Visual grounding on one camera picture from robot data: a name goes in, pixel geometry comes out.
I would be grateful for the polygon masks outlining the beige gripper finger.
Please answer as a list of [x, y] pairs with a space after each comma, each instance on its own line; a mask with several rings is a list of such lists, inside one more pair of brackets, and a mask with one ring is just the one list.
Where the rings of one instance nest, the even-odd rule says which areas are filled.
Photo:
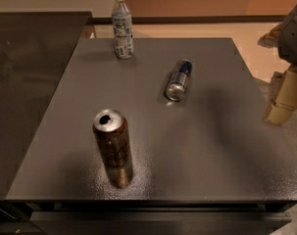
[[297, 111], [297, 65], [285, 72], [276, 71], [271, 79], [269, 100], [264, 120], [272, 124], [285, 124]]
[[258, 44], [266, 48], [276, 48], [278, 45], [278, 38], [280, 36], [281, 29], [282, 29], [282, 24], [280, 23], [276, 25], [274, 28], [272, 28], [265, 35], [263, 35], [258, 40]]

